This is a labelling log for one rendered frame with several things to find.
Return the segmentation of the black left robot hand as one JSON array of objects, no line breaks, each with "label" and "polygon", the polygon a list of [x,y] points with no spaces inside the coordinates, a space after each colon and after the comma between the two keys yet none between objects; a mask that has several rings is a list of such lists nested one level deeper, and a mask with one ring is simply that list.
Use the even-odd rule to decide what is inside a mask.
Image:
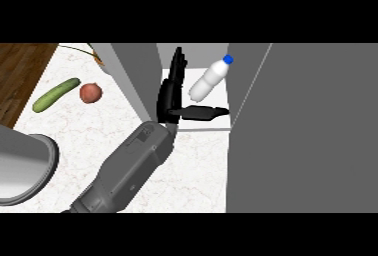
[{"label": "black left robot hand", "polygon": [[186,65],[185,54],[182,48],[177,47],[171,59],[168,77],[162,80],[158,92],[157,118],[160,123],[177,125],[180,119],[189,121],[213,121],[217,117],[229,114],[229,110],[222,107],[198,105],[182,107]]}]

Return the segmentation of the grey cabinet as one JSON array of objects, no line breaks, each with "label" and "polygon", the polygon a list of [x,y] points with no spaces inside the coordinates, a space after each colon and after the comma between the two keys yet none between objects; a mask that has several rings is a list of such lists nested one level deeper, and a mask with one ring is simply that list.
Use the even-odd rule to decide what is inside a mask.
[{"label": "grey cabinet", "polygon": [[229,107],[226,81],[205,99],[191,100],[189,89],[210,65],[227,54],[227,43],[93,43],[105,70],[120,87],[142,121],[157,119],[157,100],[176,48],[182,48],[188,66],[182,88],[182,105]]}]

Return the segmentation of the grey cabinet door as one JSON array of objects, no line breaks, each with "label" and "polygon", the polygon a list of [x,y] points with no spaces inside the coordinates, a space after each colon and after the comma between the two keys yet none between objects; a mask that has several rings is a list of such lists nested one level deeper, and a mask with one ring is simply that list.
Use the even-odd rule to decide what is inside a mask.
[{"label": "grey cabinet door", "polygon": [[378,44],[272,47],[229,141],[229,212],[378,212]]}]

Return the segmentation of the white bottle with blue cap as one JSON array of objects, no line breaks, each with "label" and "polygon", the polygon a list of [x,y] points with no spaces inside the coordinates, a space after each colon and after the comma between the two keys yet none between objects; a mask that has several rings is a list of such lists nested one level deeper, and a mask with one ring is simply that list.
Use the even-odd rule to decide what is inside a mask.
[{"label": "white bottle with blue cap", "polygon": [[202,76],[189,89],[188,94],[192,101],[201,102],[205,99],[213,88],[224,79],[232,63],[233,57],[226,54],[224,57],[210,65]]}]

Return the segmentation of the reddish brown onion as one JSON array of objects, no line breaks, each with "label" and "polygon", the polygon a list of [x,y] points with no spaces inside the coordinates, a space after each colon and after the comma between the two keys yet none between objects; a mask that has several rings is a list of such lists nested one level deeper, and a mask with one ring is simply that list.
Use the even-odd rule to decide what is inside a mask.
[{"label": "reddish brown onion", "polygon": [[80,88],[80,98],[87,104],[99,101],[102,97],[102,88],[96,83],[84,84]]}]

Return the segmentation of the thin green brown stem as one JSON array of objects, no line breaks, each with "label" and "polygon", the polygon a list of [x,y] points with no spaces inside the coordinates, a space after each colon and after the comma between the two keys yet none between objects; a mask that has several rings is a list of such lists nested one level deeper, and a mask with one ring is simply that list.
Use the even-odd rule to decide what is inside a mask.
[{"label": "thin green brown stem", "polygon": [[97,55],[97,53],[96,53],[96,51],[95,51],[95,48],[93,48],[92,44],[90,44],[90,43],[86,43],[86,44],[89,45],[89,47],[90,47],[90,49],[92,49],[90,52],[86,51],[86,50],[81,50],[81,49],[78,49],[78,48],[75,48],[75,47],[64,46],[64,45],[61,45],[61,44],[59,44],[58,46],[59,46],[59,47],[64,47],[64,48],[68,48],[68,49],[72,49],[72,50],[77,50],[77,51],[86,53],[87,55],[90,55],[90,56],[95,58],[96,63],[97,63],[99,65],[105,66],[103,61],[102,61],[102,59],[100,59],[100,57],[99,57],[99,55]]}]

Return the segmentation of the green cucumber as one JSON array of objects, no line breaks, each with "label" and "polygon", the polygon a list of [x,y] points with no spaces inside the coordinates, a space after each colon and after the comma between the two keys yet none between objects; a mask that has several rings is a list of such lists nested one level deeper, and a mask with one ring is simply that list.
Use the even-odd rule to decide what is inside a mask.
[{"label": "green cucumber", "polygon": [[81,81],[78,78],[69,78],[59,85],[56,85],[37,99],[33,104],[33,111],[35,113],[43,112],[61,97],[80,85]]}]

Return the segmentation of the grey round pot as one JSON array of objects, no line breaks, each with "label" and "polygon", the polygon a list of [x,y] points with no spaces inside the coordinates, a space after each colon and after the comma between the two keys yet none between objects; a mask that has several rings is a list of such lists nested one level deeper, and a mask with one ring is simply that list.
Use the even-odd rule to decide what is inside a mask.
[{"label": "grey round pot", "polygon": [[59,146],[43,134],[0,125],[0,206],[30,200],[47,185],[59,163]]}]

